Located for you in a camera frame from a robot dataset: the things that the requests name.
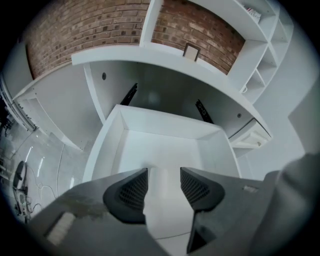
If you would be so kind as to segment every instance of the brick wall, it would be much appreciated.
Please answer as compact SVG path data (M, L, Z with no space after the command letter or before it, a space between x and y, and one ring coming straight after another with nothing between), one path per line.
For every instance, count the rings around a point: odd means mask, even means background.
M245 43L220 17L185 0L164 0L156 24L152 42L180 50L187 42L196 45L201 48L199 57L225 74Z
M33 78L83 49L139 44L150 0L55 0L22 35Z

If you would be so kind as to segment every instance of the shelf compartment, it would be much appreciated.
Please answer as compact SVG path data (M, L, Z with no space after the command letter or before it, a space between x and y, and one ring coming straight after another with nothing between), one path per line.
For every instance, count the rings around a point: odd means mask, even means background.
M264 81L259 73L259 71L256 69L246 84L247 91L243 93L244 97L248 101L250 101L252 104L256 102L256 100L260 97L262 92L265 89Z
M277 70L277 63L278 61L276 59L276 56L272 54L272 51L268 47L261 62L257 67L257 70L266 86L269 84L270 80Z
M289 47L293 32L293 25L283 25L280 19L276 24L271 45L278 60L278 65L282 62Z
M249 81L253 71L263 58L267 47L268 44L264 42L245 41L238 58L227 75L238 91Z
M275 8L272 7L266 0L236 0L246 8L252 8L261 14L260 20L257 23L264 33L265 37L269 40L273 31L274 24L277 20Z

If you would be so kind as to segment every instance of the white cabinet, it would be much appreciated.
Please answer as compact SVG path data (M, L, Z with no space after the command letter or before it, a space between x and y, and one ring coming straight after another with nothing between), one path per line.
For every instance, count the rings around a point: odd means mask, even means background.
M258 149L271 140L266 130L253 119L244 128L230 138L233 148Z

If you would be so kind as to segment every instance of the black mesh pad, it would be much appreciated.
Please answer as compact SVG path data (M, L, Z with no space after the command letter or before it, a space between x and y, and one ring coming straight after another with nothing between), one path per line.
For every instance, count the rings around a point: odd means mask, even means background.
M180 182L181 190L195 212L211 211L225 196L219 183L184 167L180 169Z
M148 169L118 181L107 188L103 202L109 212L123 223L145 224L144 200L148 191Z

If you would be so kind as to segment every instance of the drawer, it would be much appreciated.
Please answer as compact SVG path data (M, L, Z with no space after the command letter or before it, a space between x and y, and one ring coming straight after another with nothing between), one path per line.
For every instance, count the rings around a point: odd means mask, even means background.
M233 148L258 149L270 141L271 137L266 130L253 119L229 140Z

